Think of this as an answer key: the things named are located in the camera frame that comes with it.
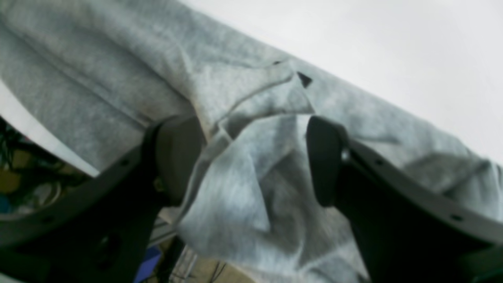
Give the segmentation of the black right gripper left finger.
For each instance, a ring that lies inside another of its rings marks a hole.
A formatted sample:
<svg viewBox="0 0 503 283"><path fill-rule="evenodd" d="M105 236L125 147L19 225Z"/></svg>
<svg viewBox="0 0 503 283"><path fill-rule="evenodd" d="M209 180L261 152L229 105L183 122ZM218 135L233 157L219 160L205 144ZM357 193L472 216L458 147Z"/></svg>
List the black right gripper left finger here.
<svg viewBox="0 0 503 283"><path fill-rule="evenodd" d="M2 215L1 275L24 283L133 282L158 213L182 203L204 145L197 118L169 118L55 204Z"/></svg>

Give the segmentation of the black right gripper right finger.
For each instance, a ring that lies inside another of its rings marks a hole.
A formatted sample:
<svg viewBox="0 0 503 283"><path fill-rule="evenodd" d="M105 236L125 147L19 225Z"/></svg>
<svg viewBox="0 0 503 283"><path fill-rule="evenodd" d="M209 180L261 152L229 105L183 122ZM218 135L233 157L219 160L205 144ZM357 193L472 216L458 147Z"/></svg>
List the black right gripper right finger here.
<svg viewBox="0 0 503 283"><path fill-rule="evenodd" d="M501 283L502 224L422 188L345 127L309 118L314 193L337 208L373 283Z"/></svg>

